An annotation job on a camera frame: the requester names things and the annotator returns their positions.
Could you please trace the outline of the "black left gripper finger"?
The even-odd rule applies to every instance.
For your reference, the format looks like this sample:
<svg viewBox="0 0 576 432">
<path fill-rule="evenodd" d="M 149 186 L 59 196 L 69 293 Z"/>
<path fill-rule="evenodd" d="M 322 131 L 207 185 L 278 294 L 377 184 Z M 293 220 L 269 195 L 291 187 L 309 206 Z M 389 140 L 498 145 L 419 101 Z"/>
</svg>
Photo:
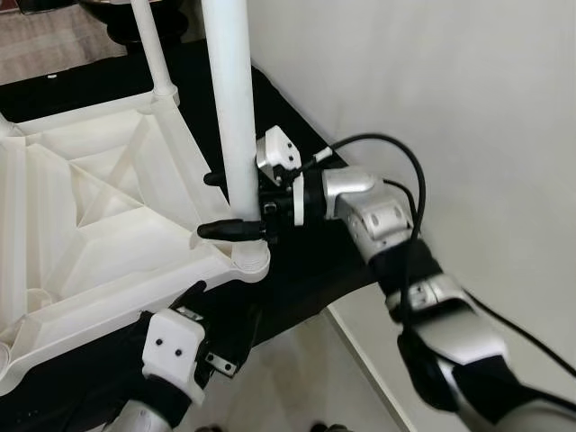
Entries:
<svg viewBox="0 0 576 432">
<path fill-rule="evenodd" d="M 207 283 L 205 281 L 197 281 L 170 304 L 170 309 L 181 314 L 195 314 L 193 307 L 202 299 L 206 289 Z"/>
</svg>

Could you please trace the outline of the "black floor mat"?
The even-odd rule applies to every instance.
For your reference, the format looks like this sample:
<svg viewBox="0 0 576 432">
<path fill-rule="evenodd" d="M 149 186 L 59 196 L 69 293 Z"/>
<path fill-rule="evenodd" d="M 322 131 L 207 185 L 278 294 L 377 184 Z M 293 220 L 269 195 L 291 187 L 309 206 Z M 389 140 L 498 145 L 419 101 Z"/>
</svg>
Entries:
<svg viewBox="0 0 576 432">
<path fill-rule="evenodd" d="M 217 112 L 207 46 L 186 42 L 165 50 L 180 97 L 180 111 L 207 165 L 222 166 Z M 143 94 L 151 87 L 141 54 L 0 84 L 0 113 L 29 121 Z M 348 230 L 337 222 L 285 236 L 272 246 L 270 274 L 259 283 L 226 283 L 207 292 L 198 311 L 243 329 L 252 311 L 260 320 L 252 342 L 263 343 L 320 313 L 371 280 Z M 141 379 L 140 350 L 147 318 L 123 325 L 34 366 L 15 390 L 0 398 L 0 432 L 86 432 L 102 427 L 126 403 Z"/>
</svg>

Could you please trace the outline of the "white plastic table top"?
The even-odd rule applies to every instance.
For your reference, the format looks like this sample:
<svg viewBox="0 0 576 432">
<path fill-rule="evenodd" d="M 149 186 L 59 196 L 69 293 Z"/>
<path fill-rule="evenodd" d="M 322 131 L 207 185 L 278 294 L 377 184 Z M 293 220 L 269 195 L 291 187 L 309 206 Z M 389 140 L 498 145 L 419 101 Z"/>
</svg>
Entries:
<svg viewBox="0 0 576 432">
<path fill-rule="evenodd" d="M 0 398 L 191 284 L 267 275 L 270 251 L 197 238 L 233 215 L 209 170 L 176 95 L 0 114 Z"/>
</svg>

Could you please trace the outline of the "patterned floor rug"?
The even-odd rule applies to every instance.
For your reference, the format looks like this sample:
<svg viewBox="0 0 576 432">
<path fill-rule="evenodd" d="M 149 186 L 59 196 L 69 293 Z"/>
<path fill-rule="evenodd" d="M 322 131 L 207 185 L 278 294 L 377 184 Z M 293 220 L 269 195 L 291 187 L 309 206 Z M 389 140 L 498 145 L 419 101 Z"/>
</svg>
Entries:
<svg viewBox="0 0 576 432">
<path fill-rule="evenodd" d="M 126 47 L 79 5 L 45 13 L 0 13 L 0 86 L 120 57 Z"/>
</svg>

